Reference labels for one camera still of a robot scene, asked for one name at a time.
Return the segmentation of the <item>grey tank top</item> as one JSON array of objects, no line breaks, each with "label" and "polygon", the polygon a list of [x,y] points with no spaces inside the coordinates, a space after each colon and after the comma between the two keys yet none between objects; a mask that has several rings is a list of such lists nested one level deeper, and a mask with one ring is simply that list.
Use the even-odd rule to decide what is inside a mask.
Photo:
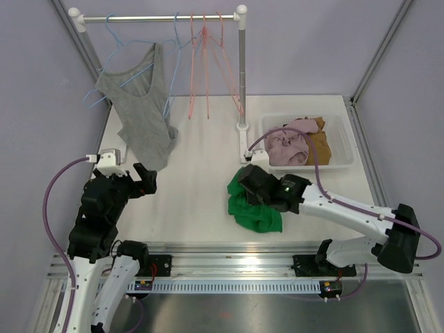
[{"label": "grey tank top", "polygon": [[154,44],[133,68],[103,72],[96,89],[112,102],[122,129],[118,136],[148,170],[160,171],[178,140],[167,114],[169,93],[164,83],[164,52]]}]

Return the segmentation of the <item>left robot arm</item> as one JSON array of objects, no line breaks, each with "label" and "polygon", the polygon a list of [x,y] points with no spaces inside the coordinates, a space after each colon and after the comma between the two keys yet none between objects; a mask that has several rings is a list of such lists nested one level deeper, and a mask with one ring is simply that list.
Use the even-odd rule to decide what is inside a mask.
[{"label": "left robot arm", "polygon": [[130,199],[157,191],[156,171],[140,163],[133,167],[140,177],[138,181],[128,172],[105,176],[97,171],[84,186],[67,251],[73,267],[70,276],[76,280],[63,301],[68,332],[108,332],[129,281],[149,270],[147,245],[122,241],[110,276],[99,286],[124,207]]}]

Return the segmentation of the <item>mustard brown tank top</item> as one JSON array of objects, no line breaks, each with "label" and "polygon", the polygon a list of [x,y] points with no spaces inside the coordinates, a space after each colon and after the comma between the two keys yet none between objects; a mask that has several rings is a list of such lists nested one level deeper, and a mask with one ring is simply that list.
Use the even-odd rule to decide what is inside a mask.
[{"label": "mustard brown tank top", "polygon": [[332,152],[330,146],[327,142],[327,135],[323,130],[325,127],[325,120],[322,117],[313,118],[318,126],[318,130],[315,133],[309,133],[312,143],[314,144],[315,151],[311,147],[310,143],[307,143],[309,147],[309,155],[306,161],[306,166],[314,166],[315,165],[315,156],[316,153],[318,157],[318,165],[328,165],[332,158]]}]

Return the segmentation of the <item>aluminium front rail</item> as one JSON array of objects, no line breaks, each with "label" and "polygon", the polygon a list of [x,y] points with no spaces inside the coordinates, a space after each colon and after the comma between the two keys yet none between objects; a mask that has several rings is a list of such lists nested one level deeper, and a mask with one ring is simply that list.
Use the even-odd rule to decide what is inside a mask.
[{"label": "aluminium front rail", "polygon": [[151,255],[171,255],[171,277],[184,280],[294,278],[293,256],[318,250],[316,242],[147,245]]}]

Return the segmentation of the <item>pink hanger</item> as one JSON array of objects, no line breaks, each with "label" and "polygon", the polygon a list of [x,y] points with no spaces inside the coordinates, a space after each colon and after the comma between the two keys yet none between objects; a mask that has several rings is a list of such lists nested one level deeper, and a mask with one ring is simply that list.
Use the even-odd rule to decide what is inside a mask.
[{"label": "pink hanger", "polygon": [[228,55],[226,53],[226,50],[225,50],[225,44],[224,44],[224,23],[223,23],[222,14],[219,11],[217,11],[216,13],[219,16],[219,20],[220,20],[220,23],[221,23],[221,37],[220,37],[219,47],[222,50],[222,54],[223,54],[223,58],[224,58],[224,61],[225,61],[225,65],[227,67],[228,75],[229,75],[230,81],[231,81],[231,83],[230,83],[231,87],[229,88],[230,95],[231,95],[234,103],[236,104],[236,107],[238,109],[239,114],[240,115],[245,115],[244,107],[241,105],[240,96],[239,96],[239,93],[238,93],[238,90],[237,90],[237,86],[236,86],[235,81],[234,81],[234,75],[233,75],[232,69],[231,69],[231,62],[230,62],[230,59],[229,59],[229,57],[228,57]]},{"label": "pink hanger", "polygon": [[207,119],[210,118],[210,101],[209,101],[209,74],[208,74],[208,57],[207,57],[207,24],[205,14],[203,14],[203,27],[202,27],[202,41],[203,41],[203,59],[205,69],[205,100],[206,100],[206,115]]},{"label": "pink hanger", "polygon": [[195,64],[196,55],[200,48],[202,36],[201,32],[194,33],[194,14],[190,15],[190,31],[191,31],[191,67],[190,67],[190,96],[189,96],[189,111],[188,119],[191,120],[194,113],[194,103],[196,99],[196,85],[195,85]]}]

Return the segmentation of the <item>metal clothes rack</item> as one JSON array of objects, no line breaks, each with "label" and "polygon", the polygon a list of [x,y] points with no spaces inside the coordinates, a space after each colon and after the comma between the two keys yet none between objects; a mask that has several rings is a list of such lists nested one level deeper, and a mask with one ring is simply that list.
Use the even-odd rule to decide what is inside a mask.
[{"label": "metal clothes rack", "polygon": [[[237,22],[238,23],[238,41],[239,41],[239,88],[237,88],[241,105],[244,107],[245,115],[239,115],[239,121],[236,125],[237,132],[239,133],[239,159],[241,164],[248,163],[244,158],[244,152],[245,150],[251,151],[253,148],[249,148],[248,146],[248,129],[249,129],[249,123],[246,120],[246,16],[247,16],[248,9],[245,5],[241,4],[237,6],[236,11],[231,15],[222,15],[223,21],[227,22]],[[80,34],[80,40],[85,45],[87,55],[91,55],[92,57],[92,64],[94,67],[94,70],[100,75],[101,72],[103,72],[106,68],[106,65],[108,64],[109,60],[119,52],[121,46],[125,46],[131,42],[141,42],[141,43],[151,43],[149,41],[145,40],[131,40],[128,43],[123,43],[117,35],[112,31],[108,24],[111,23],[131,23],[131,22],[137,22],[137,23],[146,23],[146,22],[155,22],[155,23],[163,23],[163,22],[173,22],[174,16],[167,16],[167,15],[155,15],[155,16],[119,16],[110,14],[107,17],[90,17],[85,16],[84,14],[80,13],[80,10],[77,8],[70,8],[68,10],[68,15],[71,18],[75,29]],[[206,23],[207,22],[217,22],[219,20],[218,15],[206,15]],[[179,15],[178,16],[178,22],[190,22],[190,15]],[[203,15],[194,15],[194,21],[203,21]],[[108,60],[104,65],[101,64],[101,61],[99,60],[99,57],[96,54],[96,50],[91,42],[91,39],[89,38],[88,32],[87,32],[87,24],[100,24],[104,23],[105,27],[107,28],[108,32],[110,32],[117,45],[117,50],[112,53],[112,55],[109,56]],[[210,35],[210,33],[207,32],[207,49],[212,49],[213,43],[217,44],[219,46],[219,43]],[[176,40],[167,40],[166,42],[173,42],[174,45],[176,44]]]}]

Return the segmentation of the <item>mauve pink tank top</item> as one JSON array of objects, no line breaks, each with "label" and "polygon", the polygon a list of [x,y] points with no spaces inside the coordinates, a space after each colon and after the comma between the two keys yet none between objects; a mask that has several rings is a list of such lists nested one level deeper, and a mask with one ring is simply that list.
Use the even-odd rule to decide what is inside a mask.
[{"label": "mauve pink tank top", "polygon": [[[319,127],[314,119],[295,119],[284,126],[295,128],[305,134],[317,133]],[[281,130],[265,139],[265,148],[273,167],[304,166],[309,157],[309,146],[299,132]]]}]

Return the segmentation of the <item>white plastic laundry basket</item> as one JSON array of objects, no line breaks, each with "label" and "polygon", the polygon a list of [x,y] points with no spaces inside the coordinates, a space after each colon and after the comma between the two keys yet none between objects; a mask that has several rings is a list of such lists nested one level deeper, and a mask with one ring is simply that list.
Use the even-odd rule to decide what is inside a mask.
[{"label": "white plastic laundry basket", "polygon": [[327,142],[332,152],[332,158],[328,165],[318,165],[318,157],[316,153],[314,166],[271,166],[269,162],[269,169],[274,172],[303,172],[313,171],[315,166],[318,165],[320,170],[342,170],[349,169],[357,163],[357,149],[352,140],[352,132],[349,129],[346,118],[339,114],[326,114],[326,113],[277,113],[277,114],[264,114],[259,120],[259,135],[263,137],[260,143],[261,149],[266,151],[265,139],[274,132],[281,130],[292,130],[299,132],[305,137],[306,143],[310,143],[311,147],[315,151],[314,144],[312,143],[308,134],[302,133],[295,128],[285,128],[289,122],[295,119],[313,119],[316,117],[322,117],[325,120],[324,131],[327,135]]}]

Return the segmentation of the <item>green tank top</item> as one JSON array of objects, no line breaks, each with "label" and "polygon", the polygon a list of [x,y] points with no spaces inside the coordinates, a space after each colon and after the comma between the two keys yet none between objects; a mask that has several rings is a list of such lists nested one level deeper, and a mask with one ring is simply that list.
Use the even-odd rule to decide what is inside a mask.
[{"label": "green tank top", "polygon": [[265,205],[251,205],[247,201],[247,191],[239,184],[241,167],[227,186],[228,214],[236,223],[256,233],[282,232],[282,216],[277,210]]}]

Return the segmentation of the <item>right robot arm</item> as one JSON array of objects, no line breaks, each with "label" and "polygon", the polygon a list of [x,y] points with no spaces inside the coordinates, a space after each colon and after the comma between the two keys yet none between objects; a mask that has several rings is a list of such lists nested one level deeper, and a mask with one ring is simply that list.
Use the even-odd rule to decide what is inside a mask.
[{"label": "right robot arm", "polygon": [[391,209],[326,196],[306,178],[292,174],[276,178],[253,164],[243,168],[236,180],[253,205],[315,216],[360,233],[355,239],[323,241],[314,262],[319,273],[330,275],[340,268],[373,260],[397,273],[412,272],[420,238],[412,207],[400,204]]}]

